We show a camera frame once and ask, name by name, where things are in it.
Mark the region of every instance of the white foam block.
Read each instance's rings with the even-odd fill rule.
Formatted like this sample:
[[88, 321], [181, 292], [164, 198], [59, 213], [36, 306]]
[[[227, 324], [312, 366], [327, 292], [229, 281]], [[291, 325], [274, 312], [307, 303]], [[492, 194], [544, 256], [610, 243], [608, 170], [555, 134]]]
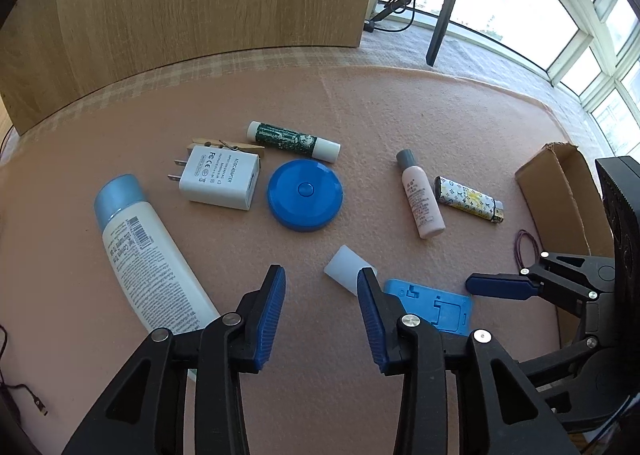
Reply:
[[375, 267], [356, 255], [349, 247], [343, 245], [324, 268], [324, 273], [357, 296], [358, 273], [364, 267], [372, 268], [376, 276], [378, 275], [378, 270]]

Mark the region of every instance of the tripod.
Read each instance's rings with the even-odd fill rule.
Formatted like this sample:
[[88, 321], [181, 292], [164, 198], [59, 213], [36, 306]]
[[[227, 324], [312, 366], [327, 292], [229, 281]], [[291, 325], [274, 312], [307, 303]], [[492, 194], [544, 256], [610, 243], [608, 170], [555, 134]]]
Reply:
[[[364, 30], [367, 32], [373, 32], [376, 27], [376, 22], [382, 21], [387, 16], [393, 14], [395, 10], [406, 7], [412, 1], [413, 0], [395, 0], [392, 3], [389, 3], [377, 15], [364, 22]], [[456, 0], [444, 0], [444, 2], [442, 3], [442, 9], [440, 10], [440, 15], [438, 16], [436, 27], [433, 30], [433, 37], [431, 38], [431, 42], [429, 43], [429, 49], [426, 55], [427, 64], [430, 67], [433, 67], [433, 64], [436, 62], [436, 57], [438, 56], [440, 46], [442, 45], [442, 40], [444, 38], [445, 32], [447, 31], [447, 26], [449, 25], [454, 5], [456, 5]]]

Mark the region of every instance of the small lotion bottle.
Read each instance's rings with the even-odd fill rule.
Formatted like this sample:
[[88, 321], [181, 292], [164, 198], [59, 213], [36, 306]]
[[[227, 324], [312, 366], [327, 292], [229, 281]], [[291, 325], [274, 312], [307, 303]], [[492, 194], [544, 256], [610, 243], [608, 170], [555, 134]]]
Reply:
[[396, 160], [402, 171], [402, 186], [420, 238], [437, 237], [445, 230], [445, 225], [427, 174], [417, 165], [414, 154], [409, 149], [399, 151]]

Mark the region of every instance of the window frame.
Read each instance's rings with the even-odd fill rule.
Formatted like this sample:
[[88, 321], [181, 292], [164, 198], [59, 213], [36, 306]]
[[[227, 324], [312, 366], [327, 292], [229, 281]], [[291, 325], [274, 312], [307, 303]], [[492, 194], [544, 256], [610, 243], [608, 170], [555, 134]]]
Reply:
[[[494, 51], [495, 53], [501, 54], [507, 59], [524, 65], [527, 69], [532, 70], [544, 79], [548, 80], [555, 88], [572, 95], [580, 102], [588, 114], [592, 114], [592, 112], [602, 102], [604, 102], [610, 93], [612, 93], [614, 89], [617, 89], [623, 101], [627, 104], [629, 111], [633, 114], [636, 123], [640, 126], [640, 108], [636, 106], [631, 95], [622, 84], [624, 76], [626, 76], [629, 70], [631, 70], [631, 67], [633, 67], [633, 65], [639, 60], [640, 23], [636, 20], [636, 25], [631, 31], [627, 41], [624, 43], [620, 52], [616, 54], [613, 40], [606, 25], [606, 20], [618, 0], [558, 1], [574, 20], [574, 23], [578, 27], [578, 31], [546, 70], [534, 65], [533, 62], [516, 53], [516, 51], [491, 40], [488, 36], [477, 34], [472, 29], [464, 28], [453, 22], [447, 27], [447, 35], [472, 41], [484, 48]], [[370, 15], [372, 15], [377, 5], [378, 0], [369, 0], [368, 13]], [[389, 19], [405, 20], [409, 16], [410, 15], [392, 15]], [[431, 23], [429, 19], [422, 19], [420, 15], [416, 14], [416, 21], [414, 23], [428, 28], [433, 28], [436, 19], [436, 17], [433, 17], [433, 23]], [[481, 42], [481, 38], [491, 41], [493, 44]], [[585, 91], [578, 96], [570, 88], [564, 86], [561, 81], [565, 74], [575, 65], [580, 56], [582, 56], [586, 51], [587, 47], [591, 48], [591, 51], [593, 51], [593, 55], [596, 58], [601, 71]]]

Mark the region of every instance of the wooden panel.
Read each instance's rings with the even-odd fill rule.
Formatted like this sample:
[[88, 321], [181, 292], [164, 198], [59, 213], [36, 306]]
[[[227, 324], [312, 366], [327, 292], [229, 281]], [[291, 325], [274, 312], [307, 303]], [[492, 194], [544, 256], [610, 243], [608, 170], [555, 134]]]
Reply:
[[0, 96], [0, 140], [6, 135], [11, 128], [12, 122], [9, 118], [9, 114], [6, 113], [4, 104], [2, 104], [2, 98]]
[[18, 0], [0, 90], [19, 133], [133, 74], [252, 48], [357, 46], [367, 0]]

